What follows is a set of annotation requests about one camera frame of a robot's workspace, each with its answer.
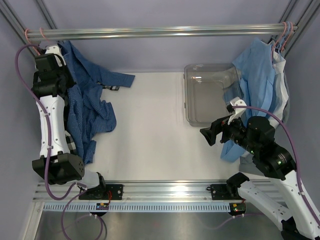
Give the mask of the blue checked shirt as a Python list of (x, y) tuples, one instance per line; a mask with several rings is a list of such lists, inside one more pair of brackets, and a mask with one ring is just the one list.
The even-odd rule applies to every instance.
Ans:
[(75, 82), (68, 89), (66, 128), (73, 138), (77, 155), (84, 164), (91, 164), (97, 145), (94, 136), (111, 132), (117, 125), (112, 104), (101, 99), (103, 90), (130, 88), (135, 76), (113, 72), (87, 60), (70, 41), (64, 41), (59, 47)]

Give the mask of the pink wire hanger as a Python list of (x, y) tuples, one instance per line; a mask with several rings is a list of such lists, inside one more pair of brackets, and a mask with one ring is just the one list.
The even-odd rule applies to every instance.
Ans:
[(42, 27), (39, 28), (39, 32), (40, 32), (42, 38), (45, 39), (45, 40), (48, 42), (49, 40), (48, 40), (48, 39), (46, 38), (46, 36), (44, 35), (43, 30), (44, 30), (44, 29), (43, 29)]

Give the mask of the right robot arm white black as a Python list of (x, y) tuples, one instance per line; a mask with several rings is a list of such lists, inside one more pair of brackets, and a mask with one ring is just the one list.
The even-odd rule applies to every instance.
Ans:
[(229, 116), (212, 122), (200, 133), (210, 146), (222, 134), (221, 143), (231, 140), (253, 155), (256, 168), (270, 180), (282, 195), (281, 205), (239, 172), (226, 180), (226, 193), (230, 198), (241, 198), (252, 203), (280, 230), (285, 240), (318, 240), (320, 225), (316, 222), (318, 210), (306, 203), (310, 197), (298, 181), (298, 167), (291, 154), (275, 142), (275, 128), (261, 116), (254, 116), (244, 125), (240, 118), (227, 123)]

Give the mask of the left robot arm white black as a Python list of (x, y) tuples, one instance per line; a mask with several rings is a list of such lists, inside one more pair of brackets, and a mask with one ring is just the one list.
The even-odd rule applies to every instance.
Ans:
[(32, 161), (33, 170), (44, 180), (47, 193), (55, 196), (51, 185), (71, 182), (80, 189), (80, 199), (103, 199), (108, 188), (98, 172), (85, 171), (82, 158), (72, 153), (65, 132), (68, 106), (68, 89), (74, 86), (72, 76), (63, 57), (58, 53), (44, 53), (34, 58), (36, 71), (33, 76), (32, 96), (40, 116), (41, 149), (39, 159)]

